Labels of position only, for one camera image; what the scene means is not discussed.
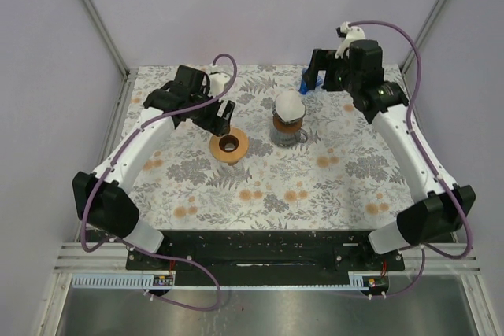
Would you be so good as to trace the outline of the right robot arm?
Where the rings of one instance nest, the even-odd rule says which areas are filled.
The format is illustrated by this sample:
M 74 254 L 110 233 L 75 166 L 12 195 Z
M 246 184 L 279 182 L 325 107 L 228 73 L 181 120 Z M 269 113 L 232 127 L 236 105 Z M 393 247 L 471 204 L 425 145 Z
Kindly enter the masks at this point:
M 323 90 L 346 91 L 354 107 L 383 138 L 406 180 L 413 205 L 395 221 L 369 234 L 358 250 L 360 264 L 377 269 L 387 253 L 428 242 L 467 227 L 476 194 L 446 172 L 413 122 L 401 86 L 386 81 L 383 51 L 370 39 L 351 42 L 342 51 L 315 49 L 302 76 L 308 90 L 324 73 Z

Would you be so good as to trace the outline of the grey glass server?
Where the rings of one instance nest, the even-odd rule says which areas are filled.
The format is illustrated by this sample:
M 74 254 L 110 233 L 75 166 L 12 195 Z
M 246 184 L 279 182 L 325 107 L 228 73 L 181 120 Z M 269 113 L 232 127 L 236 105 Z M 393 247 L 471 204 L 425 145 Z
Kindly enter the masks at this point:
M 270 138 L 277 146 L 289 147 L 307 142 L 308 134 L 299 124 L 274 124 Z

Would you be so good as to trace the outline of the clear glass dripper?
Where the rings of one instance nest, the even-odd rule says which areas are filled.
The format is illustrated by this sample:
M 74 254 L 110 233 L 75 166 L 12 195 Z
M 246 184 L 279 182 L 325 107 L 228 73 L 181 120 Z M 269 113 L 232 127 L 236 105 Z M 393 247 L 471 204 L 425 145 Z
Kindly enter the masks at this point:
M 283 123 L 292 124 L 305 116 L 306 107 L 299 98 L 277 98 L 272 111 Z

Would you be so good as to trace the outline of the white paper coffee filter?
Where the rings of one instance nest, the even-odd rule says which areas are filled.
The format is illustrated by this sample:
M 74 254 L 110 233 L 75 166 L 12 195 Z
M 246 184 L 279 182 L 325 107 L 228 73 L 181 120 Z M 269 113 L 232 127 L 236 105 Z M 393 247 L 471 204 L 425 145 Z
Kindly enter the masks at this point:
M 291 123 L 304 117 L 306 107 L 299 92 L 287 90 L 280 93 L 274 102 L 276 115 L 284 122 Z

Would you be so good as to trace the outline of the blue plastic dripper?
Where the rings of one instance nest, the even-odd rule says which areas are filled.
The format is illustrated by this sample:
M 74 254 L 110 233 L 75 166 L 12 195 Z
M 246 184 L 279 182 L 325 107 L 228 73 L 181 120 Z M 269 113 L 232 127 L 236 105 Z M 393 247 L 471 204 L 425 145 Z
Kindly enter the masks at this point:
M 309 88 L 308 88 L 308 85 L 305 81 L 305 74 L 307 72 L 307 68 L 304 68 L 302 70 L 302 78 L 301 78 L 301 82 L 300 82 L 300 87 L 298 89 L 298 92 L 302 95 L 305 95 L 309 92 Z M 316 84 L 315 84 L 315 87 L 318 88 L 320 87 L 321 85 L 323 84 L 323 78 L 318 76 L 317 77 L 317 80 L 316 80 Z

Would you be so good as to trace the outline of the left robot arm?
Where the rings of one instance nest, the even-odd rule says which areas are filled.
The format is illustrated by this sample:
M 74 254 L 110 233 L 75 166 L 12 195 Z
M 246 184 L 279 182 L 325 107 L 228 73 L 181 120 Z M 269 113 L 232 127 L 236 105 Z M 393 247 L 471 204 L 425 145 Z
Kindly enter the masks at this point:
M 181 65 L 174 79 L 150 92 L 134 126 L 115 150 L 92 172 L 78 172 L 74 177 L 72 189 L 81 225 L 144 250 L 143 259 L 154 269 L 167 266 L 171 251 L 162 245 L 164 235 L 142 220 L 129 193 L 158 144 L 184 121 L 191 120 L 215 136 L 230 131 L 235 104 L 222 102 L 221 97 L 234 81 L 234 75 Z

